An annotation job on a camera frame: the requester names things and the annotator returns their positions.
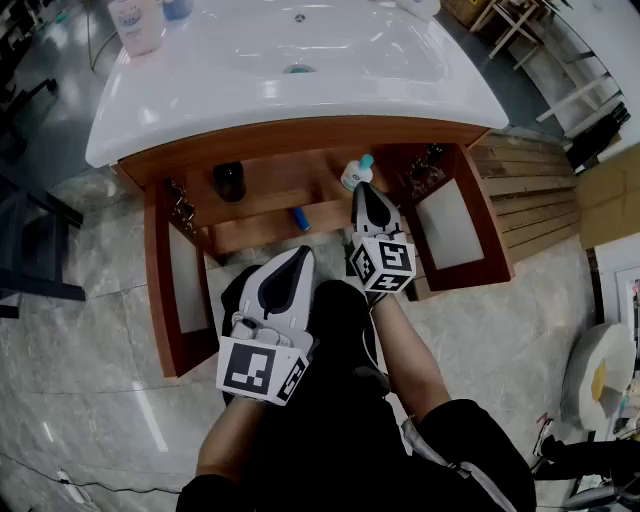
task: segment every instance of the black and white pattern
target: black and white pattern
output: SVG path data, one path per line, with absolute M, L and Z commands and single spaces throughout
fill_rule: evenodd
M 235 343 L 231 349 L 224 385 L 266 395 L 276 351 Z
M 364 244 L 362 244 L 358 250 L 356 251 L 356 255 L 351 260 L 353 262 L 353 267 L 358 273 L 358 277 L 362 284 L 367 284 L 367 281 L 371 279 L 371 276 L 375 273 L 376 267 L 373 265 L 373 261 L 371 261 L 371 257 L 367 250 L 364 248 Z
M 397 292 L 402 285 L 406 283 L 411 276 L 393 276 L 382 274 L 375 283 L 371 285 L 369 291 L 371 292 Z
M 382 268 L 386 270 L 411 271 L 409 253 L 404 245 L 380 242 L 380 256 L 382 257 Z
M 305 368 L 306 366 L 302 359 L 298 358 L 296 364 L 291 369 L 291 373 L 289 373 L 289 376 L 284 381 L 284 384 L 280 388 L 280 391 L 278 391 L 278 398 L 280 400 L 284 400 L 286 402 L 289 399 L 289 397 L 293 393 L 293 390 L 298 385 L 298 382 L 300 382 L 300 378 L 302 377 L 302 373 L 304 372 Z

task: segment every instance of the bottle cap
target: bottle cap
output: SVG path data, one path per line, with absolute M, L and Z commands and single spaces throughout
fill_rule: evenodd
M 364 155 L 360 159 L 360 170 L 364 171 L 373 165 L 373 157 L 371 155 Z

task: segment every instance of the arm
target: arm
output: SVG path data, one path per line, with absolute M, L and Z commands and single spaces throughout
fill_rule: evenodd
M 196 475 L 221 475 L 238 483 L 265 408 L 261 402 L 235 397 L 202 443 Z
M 429 411 L 450 400 L 438 364 L 389 294 L 371 312 L 391 386 L 405 411 L 419 424 Z

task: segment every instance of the sink basin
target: sink basin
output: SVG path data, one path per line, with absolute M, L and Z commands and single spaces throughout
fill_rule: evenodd
M 195 0 L 159 50 L 121 52 L 86 157 L 100 167 L 212 130 L 335 115 L 508 123 L 438 22 L 392 2 Z

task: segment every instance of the wooden pallet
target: wooden pallet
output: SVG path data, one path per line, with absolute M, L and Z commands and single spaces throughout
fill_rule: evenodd
M 560 146 L 489 135 L 470 153 L 512 263 L 579 232 L 578 181 Z M 419 259 L 413 285 L 407 289 L 410 299 L 434 295 Z

